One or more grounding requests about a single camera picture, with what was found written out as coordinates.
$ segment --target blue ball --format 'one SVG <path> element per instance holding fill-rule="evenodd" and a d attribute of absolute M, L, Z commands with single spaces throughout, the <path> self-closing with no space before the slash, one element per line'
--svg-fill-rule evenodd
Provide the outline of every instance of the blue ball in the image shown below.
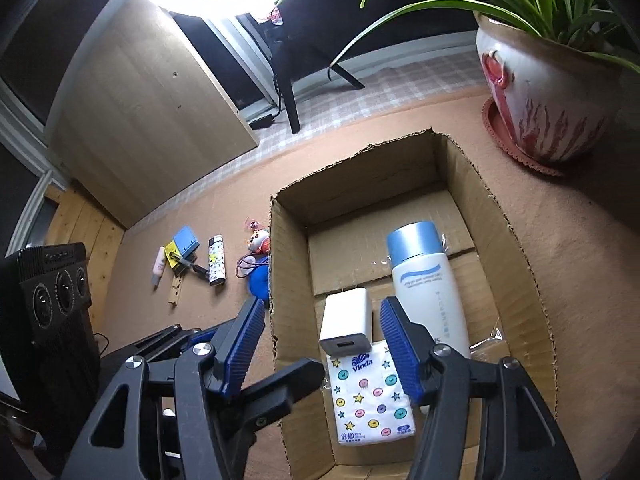
<path fill-rule="evenodd" d="M 258 262 L 263 261 L 267 261 L 267 258 L 258 260 Z M 249 292 L 260 300 L 269 301 L 269 266 L 256 267 L 247 279 L 249 280 Z"/>

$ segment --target brown table surface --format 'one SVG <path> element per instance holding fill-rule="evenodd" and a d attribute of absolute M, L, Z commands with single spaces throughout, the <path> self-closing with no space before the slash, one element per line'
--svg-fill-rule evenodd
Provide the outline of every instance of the brown table surface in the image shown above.
<path fill-rule="evenodd" d="M 640 424 L 640 136 L 618 125 L 575 174 L 544 177 L 518 165 L 487 134 L 480 115 L 487 97 L 486 88 L 465 89 L 322 134 L 126 235 L 102 329 L 111 348 L 173 323 L 205 328 L 233 317 L 247 296 L 246 283 L 233 275 L 235 260 L 246 252 L 247 218 L 268 224 L 270 196 L 287 184 L 367 144 L 431 127 L 460 145 L 520 239 L 555 338 L 560 427 L 583 480 L 598 478 L 617 462 Z M 619 117 L 640 123 L 638 111 Z M 151 269 L 158 247 L 185 224 L 203 244 L 201 261 L 209 237 L 224 236 L 228 279 L 224 288 L 213 289 L 189 275 L 172 310 L 170 273 L 153 292 Z M 273 371 L 272 349 L 267 329 L 246 384 Z M 262 430 L 246 478 L 287 474 L 279 427 Z"/>

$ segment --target cabinet door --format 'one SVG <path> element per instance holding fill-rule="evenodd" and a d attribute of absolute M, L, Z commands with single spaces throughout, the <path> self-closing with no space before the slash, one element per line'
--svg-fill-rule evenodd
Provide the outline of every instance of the cabinet door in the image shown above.
<path fill-rule="evenodd" d="M 180 28 L 148 0 L 127 0 L 105 26 L 65 89 L 50 141 L 126 228 L 255 146 Z"/>

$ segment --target white flower pot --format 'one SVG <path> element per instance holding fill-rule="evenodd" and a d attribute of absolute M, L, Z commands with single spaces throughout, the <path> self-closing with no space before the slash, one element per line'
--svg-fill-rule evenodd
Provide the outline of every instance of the white flower pot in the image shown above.
<path fill-rule="evenodd" d="M 545 163 L 590 150 L 620 107 L 620 67 L 476 14 L 476 46 L 516 146 Z"/>

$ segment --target white bottle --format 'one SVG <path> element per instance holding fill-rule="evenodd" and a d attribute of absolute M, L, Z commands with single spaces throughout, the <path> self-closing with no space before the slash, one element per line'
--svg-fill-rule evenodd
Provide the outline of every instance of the white bottle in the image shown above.
<path fill-rule="evenodd" d="M 469 335 L 460 294 L 433 222 L 405 225 L 386 237 L 396 298 L 411 322 L 427 327 L 436 343 L 468 358 Z"/>
<path fill-rule="evenodd" d="M 225 247 L 222 235 L 215 235 L 209 240 L 209 285 L 225 283 Z"/>

